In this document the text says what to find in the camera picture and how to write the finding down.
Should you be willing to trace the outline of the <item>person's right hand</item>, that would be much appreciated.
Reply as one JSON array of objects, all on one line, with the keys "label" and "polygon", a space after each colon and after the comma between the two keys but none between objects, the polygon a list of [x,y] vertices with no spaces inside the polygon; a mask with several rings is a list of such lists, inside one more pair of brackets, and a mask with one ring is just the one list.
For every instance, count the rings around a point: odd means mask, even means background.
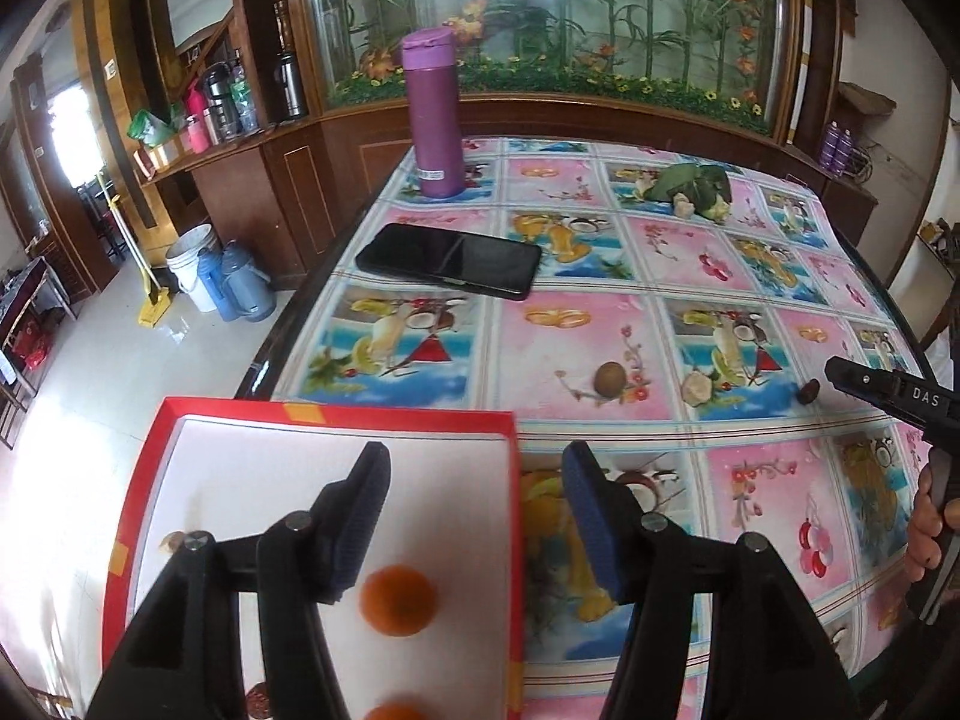
[{"label": "person's right hand", "polygon": [[942,548],[937,544],[937,537],[946,525],[954,532],[960,525],[960,500],[949,500],[944,510],[939,511],[932,500],[931,491],[931,467],[926,465],[918,479],[913,513],[908,522],[907,552],[903,559],[911,583],[918,583],[924,575],[940,566]]}]

